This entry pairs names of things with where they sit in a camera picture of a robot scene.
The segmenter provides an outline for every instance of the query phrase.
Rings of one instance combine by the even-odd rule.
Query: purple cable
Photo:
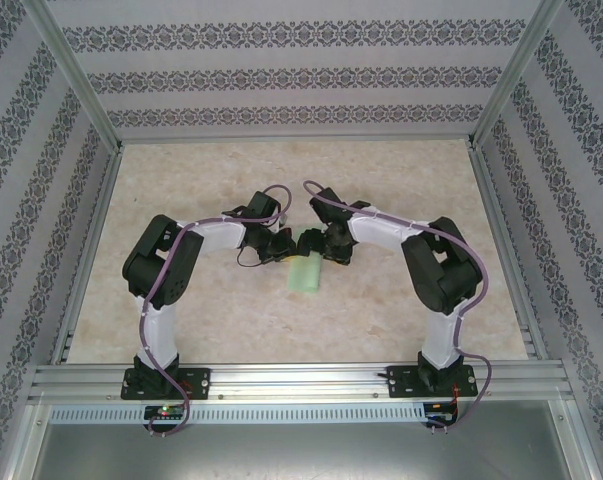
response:
[[[172,247],[170,248],[168,257],[166,258],[165,262],[163,263],[163,267],[161,267],[161,271],[159,272],[159,275],[157,275],[157,279],[154,281],[154,284],[152,285],[150,292],[143,300],[143,308],[141,309],[141,319],[139,321],[139,337],[141,338],[141,345],[143,346],[143,350],[145,351],[146,355],[150,359],[150,362],[154,366],[155,370],[157,370],[163,376],[163,378],[165,378],[168,382],[170,382],[170,384],[174,388],[177,389],[179,394],[181,394],[181,396],[183,397],[183,404],[186,409],[185,415],[183,416],[183,420],[181,420],[181,423],[178,424],[176,427],[174,427],[172,430],[170,430],[168,432],[160,433],[160,435],[162,437],[174,435],[175,433],[179,432],[185,426],[185,424],[188,422],[188,419],[190,418],[190,397],[188,397],[187,392],[181,387],[181,385],[179,385],[177,383],[177,381],[174,380],[170,375],[168,375],[168,373],[161,367],[161,365],[159,365],[159,362],[157,362],[156,358],[154,358],[154,355],[152,355],[152,352],[150,351],[150,346],[148,345],[148,341],[145,338],[145,318],[146,318],[146,316],[148,314],[148,310],[150,308],[150,301],[152,300],[154,295],[157,293],[157,290],[159,290],[159,288],[161,287],[161,284],[163,283],[163,280],[165,279],[168,268],[170,268],[170,264],[172,263],[172,259],[174,258],[174,252],[176,252],[177,247],[179,246],[179,243],[181,242],[181,239],[186,234],[186,232],[188,232],[193,227],[196,227],[198,225],[204,225],[206,223],[223,223],[223,222],[265,223],[265,222],[277,220],[280,217],[282,217],[283,215],[285,215],[285,213],[290,209],[290,205],[292,205],[292,192],[285,185],[275,184],[275,185],[270,185],[268,188],[263,190],[263,193],[267,193],[268,191],[275,189],[275,188],[280,188],[280,189],[284,190],[288,195],[288,203],[276,215],[272,215],[270,217],[265,217],[265,218],[232,218],[232,217],[205,218],[205,219],[199,220],[197,222],[189,223],[185,227],[183,227],[177,234],[176,238],[174,239],[174,243],[172,244]],[[148,422],[148,431],[150,432],[151,436],[159,434],[159,432],[155,432],[154,430],[152,430],[152,424],[154,423],[155,418],[156,417],[151,418],[150,421]]]
[[[441,426],[441,430],[442,431],[446,431],[447,432],[448,430],[452,430],[453,428],[456,428],[462,421],[464,421],[466,418],[468,418],[472,414],[472,412],[476,409],[477,405],[479,404],[479,402],[481,401],[481,399],[485,395],[485,392],[487,391],[488,386],[490,385],[490,380],[492,379],[492,364],[490,363],[490,361],[486,357],[484,357],[483,355],[476,354],[476,353],[467,353],[467,352],[464,352],[463,350],[461,350],[461,347],[459,347],[459,335],[461,333],[461,324],[463,323],[463,317],[464,317],[464,315],[470,309],[476,307],[479,304],[479,302],[481,302],[481,300],[484,299],[486,293],[488,292],[488,285],[490,284],[490,282],[489,282],[489,279],[488,279],[488,271],[485,268],[485,265],[483,264],[483,261],[481,260],[481,258],[479,257],[479,255],[469,245],[467,245],[465,242],[459,240],[457,237],[455,237],[453,235],[450,235],[449,233],[441,232],[441,231],[436,230],[434,228],[426,227],[424,225],[420,225],[420,224],[414,223],[414,222],[409,222],[407,220],[403,220],[401,218],[393,217],[392,215],[387,215],[385,213],[369,212],[367,210],[362,210],[360,208],[354,208],[354,207],[350,207],[348,205],[344,205],[342,203],[333,202],[332,200],[328,200],[327,198],[323,198],[320,195],[318,195],[315,192],[313,192],[309,188],[310,185],[312,185],[313,187],[316,187],[316,188],[318,188],[320,190],[324,190],[323,186],[321,184],[313,181],[313,180],[306,180],[305,182],[303,182],[303,188],[305,188],[306,192],[308,192],[310,195],[312,195],[312,197],[316,198],[317,200],[319,200],[319,201],[321,201],[321,202],[323,202],[325,204],[332,205],[333,207],[341,208],[342,210],[348,210],[348,211],[353,212],[353,213],[359,213],[359,214],[365,215],[367,217],[381,218],[381,219],[387,220],[389,222],[398,223],[399,225],[403,225],[404,227],[410,227],[410,228],[414,228],[416,230],[421,230],[423,232],[428,232],[428,233],[432,233],[434,235],[438,235],[439,237],[445,238],[446,240],[448,240],[448,241],[454,243],[455,245],[461,247],[476,262],[477,266],[479,267],[479,270],[481,271],[481,275],[483,276],[483,287],[481,288],[481,291],[479,292],[479,294],[476,297],[474,297],[474,299],[472,301],[470,301],[467,305],[464,305],[459,310],[459,314],[457,315],[457,321],[456,321],[456,324],[454,326],[453,343],[454,343],[454,348],[457,350],[457,352],[459,352],[459,354],[461,354],[461,355],[463,355],[465,357],[468,357],[468,358],[474,358],[474,359],[477,359],[477,360],[481,360],[482,362],[485,363],[486,369],[487,369],[487,373],[486,373],[486,376],[485,376],[485,383],[483,384],[483,388],[481,388],[481,391],[479,391],[479,394],[477,395],[477,398],[474,400],[474,402],[472,402],[472,405],[470,405],[470,407],[468,408],[468,410],[465,413],[465,415],[463,417],[461,417],[459,420],[457,420],[450,427],[444,427],[439,422],[436,422],[436,421],[430,419],[431,422],[439,424],[439,426]]]

